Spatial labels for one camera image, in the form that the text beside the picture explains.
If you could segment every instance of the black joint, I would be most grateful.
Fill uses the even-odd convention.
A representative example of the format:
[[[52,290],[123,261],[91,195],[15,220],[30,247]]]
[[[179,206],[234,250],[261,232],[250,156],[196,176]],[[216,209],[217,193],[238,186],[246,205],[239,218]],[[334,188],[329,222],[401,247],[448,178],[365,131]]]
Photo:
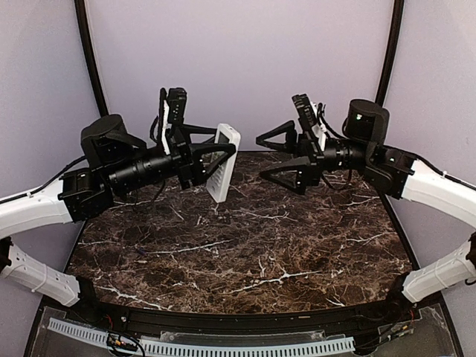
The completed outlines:
[[[396,277],[387,293],[387,297],[385,298],[388,308],[386,318],[389,320],[394,321],[400,318],[405,312],[409,311],[412,306],[412,302],[403,295],[403,283],[408,274],[409,273],[406,272]]]
[[[62,181],[58,199],[65,202],[74,222],[99,216],[113,205],[111,190],[87,168],[66,173]]]
[[[469,253],[466,255],[466,259],[476,267],[476,232],[471,235],[469,241],[471,242],[471,248],[469,249]]]
[[[99,321],[104,314],[100,309],[92,281],[85,277],[76,277],[76,280],[80,284],[80,293],[78,294],[80,300],[71,309],[84,321]]]
[[[5,266],[12,265],[12,261],[8,259],[8,254],[10,253],[10,247],[12,245],[11,237],[0,239],[0,271],[2,271]]]

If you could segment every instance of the lavender wall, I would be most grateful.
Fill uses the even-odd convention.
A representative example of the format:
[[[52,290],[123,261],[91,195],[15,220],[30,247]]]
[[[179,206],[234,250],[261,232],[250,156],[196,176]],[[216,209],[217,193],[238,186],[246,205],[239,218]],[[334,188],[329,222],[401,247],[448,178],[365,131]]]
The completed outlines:
[[[80,130],[98,113],[73,1],[0,1],[0,197],[38,186],[81,155]],[[13,241],[63,269],[79,226]],[[1,356],[23,356],[41,296],[0,280]]]
[[[388,142],[419,152],[476,184],[476,3],[406,1],[386,107]],[[431,208],[393,202],[422,266],[453,251],[474,231]],[[476,356],[476,289],[463,283],[445,299],[466,356]]]
[[[340,126],[354,97],[375,96],[392,1],[89,0],[112,112],[148,136],[158,90],[183,86],[188,123],[226,122],[254,138],[296,118],[291,96],[327,103]]]

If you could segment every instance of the zip tie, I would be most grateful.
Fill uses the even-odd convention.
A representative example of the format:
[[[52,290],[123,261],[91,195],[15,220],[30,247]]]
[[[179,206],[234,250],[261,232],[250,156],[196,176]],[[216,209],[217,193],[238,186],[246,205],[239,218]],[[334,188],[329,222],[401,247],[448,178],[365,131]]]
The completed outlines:
[[[31,289],[31,292],[36,292],[39,288],[41,288],[43,285],[45,285],[46,280],[48,279],[48,267],[46,264],[42,264],[43,268],[45,268],[45,273],[43,274],[43,281],[36,287]]]

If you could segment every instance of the wire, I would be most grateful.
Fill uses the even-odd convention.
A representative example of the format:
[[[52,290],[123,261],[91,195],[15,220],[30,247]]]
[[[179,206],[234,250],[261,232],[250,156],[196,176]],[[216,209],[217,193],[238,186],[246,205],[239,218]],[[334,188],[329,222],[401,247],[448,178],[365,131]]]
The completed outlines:
[[[337,133],[327,122],[326,119],[324,119],[325,115],[325,110],[326,110],[326,105],[322,105],[322,103],[319,103],[318,106],[318,120],[321,120],[322,123],[326,126],[326,128],[337,138],[337,139],[344,139],[342,135]]]
[[[381,316],[380,318],[369,318],[368,316],[364,316],[364,315],[354,315],[354,316],[346,319],[346,321],[353,320],[355,318],[360,318],[362,320],[367,320],[367,321],[372,321],[372,322],[380,322],[380,321],[383,321],[386,318],[386,316]]]
[[[69,311],[73,312],[83,322],[86,322],[87,324],[92,325],[94,327],[106,318],[109,322],[109,329],[107,330],[109,335],[114,334],[114,335],[118,335],[118,336],[127,338],[128,340],[134,342],[134,344],[137,346],[138,350],[141,350],[143,357],[146,356],[146,351],[144,350],[144,348],[142,347],[141,343],[139,342],[139,340],[137,338],[134,338],[131,335],[127,335],[127,334],[122,333],[122,332],[112,331],[112,329],[114,328],[114,324],[112,323],[111,316],[109,316],[108,314],[105,314],[101,319],[98,319],[96,321],[89,321],[87,318],[84,318],[83,316],[81,316],[78,312],[74,311],[73,309],[70,309]],[[117,354],[115,354],[115,356],[132,356],[132,355],[134,355],[134,353],[127,354],[127,353],[122,353],[120,351],[117,351],[115,349],[114,345],[112,346],[112,349],[115,351],[115,353],[117,353]]]
[[[378,344],[374,344],[373,346],[371,347],[361,347],[361,349],[363,350],[374,350],[376,349],[377,347],[380,347],[382,346],[383,344],[386,344],[390,341],[393,341],[393,340],[396,340],[398,338],[401,338],[405,335],[407,335],[407,333],[409,333],[411,330],[408,329],[409,325],[404,325],[402,327],[400,327],[397,331],[395,332],[392,332],[391,334],[389,334],[388,336],[385,337],[385,340],[383,340],[382,342],[378,343]]]
[[[365,347],[366,350],[367,350],[367,349],[374,348],[374,347],[366,347],[366,346],[368,346],[369,344],[372,344],[373,342],[379,341],[380,338],[381,338],[383,335],[385,335],[387,332],[389,332],[390,330],[392,330],[392,329],[399,323],[398,320],[397,320],[395,323],[391,324],[388,328],[386,328],[386,329],[384,330],[384,332],[382,332],[381,334],[379,334],[379,335],[378,335],[377,337],[375,337],[374,339],[368,341],[368,342],[365,343],[365,344],[361,344],[360,346],[356,346],[356,349],[357,349],[357,348],[363,348],[363,347]]]
[[[468,182],[464,182],[463,180],[460,180],[454,176],[451,176],[451,175],[444,175],[444,177],[446,177],[448,180],[450,181],[453,181],[453,182],[456,182],[457,184],[461,184],[467,188],[470,188],[471,190],[475,190],[476,191],[476,187],[473,186],[472,184],[469,184]]]
[[[41,190],[44,190],[48,185],[50,185],[54,180],[58,179],[63,173],[65,173],[66,171],[68,171],[69,169],[71,169],[73,166],[76,166],[78,165],[81,161],[85,161],[86,157],[85,156],[81,156],[80,158],[77,158],[76,160],[70,162],[69,164],[67,164],[61,171],[59,171],[55,176],[53,176],[52,178],[50,178],[48,181],[46,181],[46,183],[44,183],[42,186],[36,188],[35,190],[32,190],[31,192],[29,193],[21,193],[19,195],[16,195],[16,196],[12,196],[12,197],[9,197],[7,199],[3,199],[0,201],[0,205],[4,204],[4,203],[8,203],[8,202],[12,202],[12,201],[15,201],[17,199],[22,199],[23,197],[28,197],[29,195],[34,195],[35,193],[38,193],[39,191]]]
[[[70,311],[70,312],[73,312],[78,318],[81,319],[82,322],[86,322],[87,324],[92,325],[92,326],[97,325],[97,324],[100,323],[102,320],[104,320],[104,318],[106,318],[107,316],[109,316],[109,315],[105,315],[105,316],[103,316],[102,318],[100,318],[99,320],[89,321],[87,318],[84,318],[83,316],[81,316],[79,313],[77,313],[77,312],[74,311],[73,309],[70,309],[69,311]],[[111,317],[110,317],[110,316],[109,316],[109,324],[112,324],[112,320],[111,320]]]
[[[142,356],[146,357],[146,351],[145,351],[144,347],[142,346],[142,344],[140,343],[140,341],[137,338],[134,338],[131,335],[127,335],[126,333],[122,333],[122,332],[108,331],[108,338],[112,338],[111,335],[118,335],[120,337],[127,338],[128,340],[132,341],[135,344],[135,346],[138,348],[138,350],[141,350]],[[133,356],[135,354],[135,352],[133,352],[133,353],[122,353],[120,351],[117,351],[114,345],[112,345],[111,348],[114,350],[114,352],[115,352],[114,355],[115,356],[126,357],[126,356]]]
[[[157,193],[154,195],[154,197],[150,200],[150,204],[153,205],[155,203],[155,200],[161,195],[161,193],[164,191],[165,184],[167,180],[162,181],[161,188],[158,189]]]
[[[139,190],[134,190],[134,205],[133,207],[135,208],[135,206],[137,205],[137,202],[139,202]]]
[[[321,175],[321,178],[322,178],[322,181],[324,181],[324,184],[327,185],[328,188],[330,188],[331,190],[334,190],[334,191],[342,191],[342,190],[345,190],[346,188],[349,187],[350,185],[350,181],[352,180],[352,170],[349,170],[349,175],[347,176],[347,180],[345,182],[345,184],[343,184],[342,186],[340,187],[335,187],[333,186],[329,180],[327,180],[326,176],[324,176],[324,174]]]
[[[155,136],[155,128],[157,127],[157,124],[158,124],[158,116],[155,117],[154,121],[152,122],[152,125],[150,126],[150,130],[149,130],[150,140],[152,140],[156,144],[157,144],[157,138]]]

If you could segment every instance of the marble table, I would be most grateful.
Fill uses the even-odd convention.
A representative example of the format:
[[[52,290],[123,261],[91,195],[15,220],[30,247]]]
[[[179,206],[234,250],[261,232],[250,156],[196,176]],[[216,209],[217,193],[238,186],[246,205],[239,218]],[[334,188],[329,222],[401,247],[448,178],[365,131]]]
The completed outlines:
[[[289,159],[241,152],[228,199],[175,179],[87,222],[68,273],[90,278],[102,301],[206,313],[296,312],[385,298],[409,271],[376,192],[354,176],[348,189],[321,184],[305,196],[262,180]],[[346,173],[328,174],[339,185]]]

